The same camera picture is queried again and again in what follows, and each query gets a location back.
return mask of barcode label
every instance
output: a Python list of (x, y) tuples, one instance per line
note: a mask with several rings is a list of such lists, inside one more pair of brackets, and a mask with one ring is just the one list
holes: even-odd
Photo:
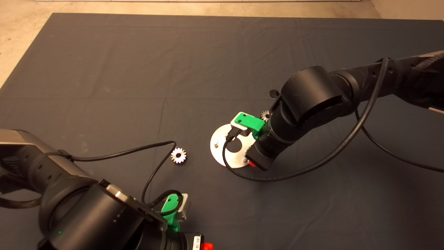
[(193, 241), (193, 249), (192, 250), (200, 250), (200, 236), (195, 236)]

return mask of dark gray cloth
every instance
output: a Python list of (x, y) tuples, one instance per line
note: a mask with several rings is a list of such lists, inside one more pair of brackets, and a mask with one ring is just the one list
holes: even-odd
[[(268, 109), (268, 91), (300, 69), (442, 49), (442, 21), (54, 14), (0, 91), (0, 126), (78, 156), (176, 140), (189, 160), (168, 161), (149, 197), (189, 193), (183, 230), (205, 234), (217, 250), (441, 249), (444, 175), (400, 162), (362, 134), (326, 166), (278, 183), (234, 176), (209, 145), (237, 112)], [(354, 122), (344, 117), (311, 131), (269, 172), (253, 173), (315, 162)], [(401, 156), (443, 165), (444, 116), (390, 96), (366, 126)], [(80, 166), (139, 198), (167, 151)], [(37, 213), (0, 209), (1, 248), (35, 248)]]

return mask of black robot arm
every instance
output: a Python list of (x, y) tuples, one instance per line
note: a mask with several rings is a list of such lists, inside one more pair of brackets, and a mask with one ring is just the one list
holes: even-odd
[(17, 178), (16, 183), (23, 182), (21, 188), (42, 195), (39, 225), (44, 238), (39, 250), (203, 249), (202, 234), (171, 230), (147, 204), (89, 177), (66, 153), (26, 131), (0, 129), (1, 169)]
[[(261, 170), (311, 129), (353, 113), (367, 101), (381, 62), (326, 72), (321, 66), (295, 73), (282, 87), (246, 157)], [(444, 53), (388, 61), (378, 97), (395, 94), (427, 109), (444, 110)]]

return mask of silver gear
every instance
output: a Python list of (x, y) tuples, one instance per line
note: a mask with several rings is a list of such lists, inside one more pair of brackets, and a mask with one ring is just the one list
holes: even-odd
[(261, 113), (261, 119), (264, 122), (268, 122), (268, 120), (270, 119), (270, 112), (268, 110), (264, 111)]
[(180, 165), (186, 161), (186, 152), (183, 148), (175, 148), (173, 152), (171, 152), (171, 160)]

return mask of small gear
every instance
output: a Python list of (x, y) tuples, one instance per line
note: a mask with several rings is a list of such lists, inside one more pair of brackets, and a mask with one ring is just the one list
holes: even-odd
[(268, 110), (264, 111), (261, 113), (261, 119), (264, 122), (268, 122), (268, 120), (270, 119), (270, 112)]
[(173, 152), (171, 152), (171, 160), (180, 165), (186, 161), (186, 152), (183, 148), (175, 148)]

